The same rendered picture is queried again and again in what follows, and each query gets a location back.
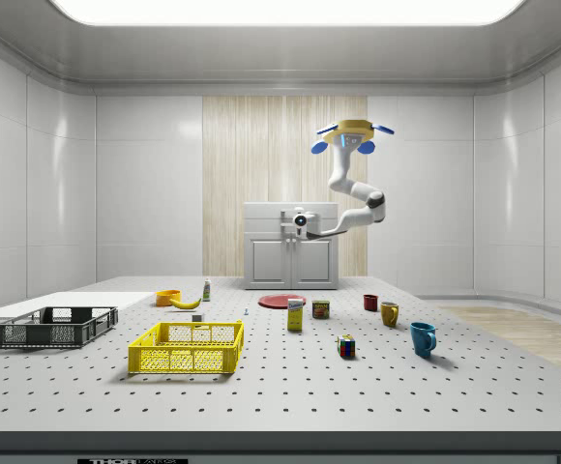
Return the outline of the white cabinet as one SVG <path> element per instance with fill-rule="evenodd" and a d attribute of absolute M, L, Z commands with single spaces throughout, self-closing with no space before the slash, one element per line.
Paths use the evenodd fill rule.
<path fill-rule="evenodd" d="M 334 202 L 246 202 L 244 274 L 248 289 L 335 289 L 338 239 L 309 240 L 306 226 L 337 225 Z"/>

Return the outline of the red plate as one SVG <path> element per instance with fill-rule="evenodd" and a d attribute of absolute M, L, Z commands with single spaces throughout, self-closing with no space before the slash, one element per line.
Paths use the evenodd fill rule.
<path fill-rule="evenodd" d="M 289 300 L 299 300 L 304 305 L 307 299 L 295 294 L 274 294 L 261 297 L 258 304 L 271 309 L 287 309 Z"/>

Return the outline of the yellow white box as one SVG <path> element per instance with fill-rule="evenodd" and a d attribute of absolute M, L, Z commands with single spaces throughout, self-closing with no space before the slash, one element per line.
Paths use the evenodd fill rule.
<path fill-rule="evenodd" d="M 302 297 L 287 300 L 287 329 L 293 332 L 302 330 L 303 308 L 305 299 Z"/>

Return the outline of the drone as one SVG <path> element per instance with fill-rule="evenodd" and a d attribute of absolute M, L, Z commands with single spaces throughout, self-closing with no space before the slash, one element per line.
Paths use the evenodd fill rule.
<path fill-rule="evenodd" d="M 317 134 L 321 135 L 322 138 L 315 141 L 310 150 L 313 154 L 322 153 L 329 144 L 333 143 L 336 135 L 345 135 L 341 146 L 347 147 L 350 137 L 355 135 L 358 138 L 362 138 L 362 143 L 357 147 L 358 152 L 365 155 L 370 154 L 375 149 L 375 145 L 371 141 L 375 131 L 382 131 L 388 134 L 395 133 L 392 129 L 367 120 L 342 120 L 318 130 Z"/>

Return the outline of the yellow basket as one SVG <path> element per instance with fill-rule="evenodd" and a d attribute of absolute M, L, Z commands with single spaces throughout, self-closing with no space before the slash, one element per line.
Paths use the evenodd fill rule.
<path fill-rule="evenodd" d="M 128 371 L 232 373 L 244 346 L 244 323 L 160 322 L 130 344 Z"/>

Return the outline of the blue mug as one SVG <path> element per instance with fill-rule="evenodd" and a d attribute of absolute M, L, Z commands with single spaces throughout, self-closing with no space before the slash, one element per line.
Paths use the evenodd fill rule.
<path fill-rule="evenodd" d="M 429 358 L 436 347 L 435 327 L 425 322 L 413 322 L 410 326 L 415 354 L 422 358 Z"/>

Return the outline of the white board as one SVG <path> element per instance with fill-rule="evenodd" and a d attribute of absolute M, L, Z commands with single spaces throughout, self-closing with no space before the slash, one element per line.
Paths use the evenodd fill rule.
<path fill-rule="evenodd" d="M 153 292 L 57 292 L 0 307 L 0 319 L 11 319 L 46 306 L 107 307 L 120 309 L 153 296 Z"/>

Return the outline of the dark grey basket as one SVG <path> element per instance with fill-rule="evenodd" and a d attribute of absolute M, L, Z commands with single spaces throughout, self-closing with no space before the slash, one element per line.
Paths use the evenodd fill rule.
<path fill-rule="evenodd" d="M 45 306 L 0 323 L 0 346 L 79 348 L 117 323 L 116 306 Z"/>

